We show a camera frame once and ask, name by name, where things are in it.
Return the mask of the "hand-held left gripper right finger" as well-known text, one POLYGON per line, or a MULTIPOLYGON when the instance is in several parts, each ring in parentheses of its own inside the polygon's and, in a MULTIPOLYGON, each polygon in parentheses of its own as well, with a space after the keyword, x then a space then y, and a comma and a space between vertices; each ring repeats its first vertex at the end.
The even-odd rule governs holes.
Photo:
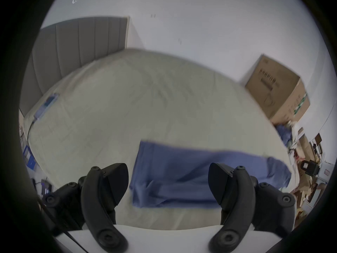
POLYGON ((221 229, 209 241, 213 253, 233 252, 252 224, 256 231, 287 237, 295 223, 296 199, 272 185, 259 183, 244 166, 212 163, 209 188, 221 206, 221 229))

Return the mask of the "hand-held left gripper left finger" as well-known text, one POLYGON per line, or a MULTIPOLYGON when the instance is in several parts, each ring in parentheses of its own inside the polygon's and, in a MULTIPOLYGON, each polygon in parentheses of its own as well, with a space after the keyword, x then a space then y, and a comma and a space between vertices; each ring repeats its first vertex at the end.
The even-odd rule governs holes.
POLYGON ((123 198, 129 183, 125 163, 100 169, 94 166, 77 183, 69 182, 43 197, 43 218, 54 237, 82 230, 84 224, 98 245, 109 253, 122 253, 127 239, 115 228, 115 207, 123 198))

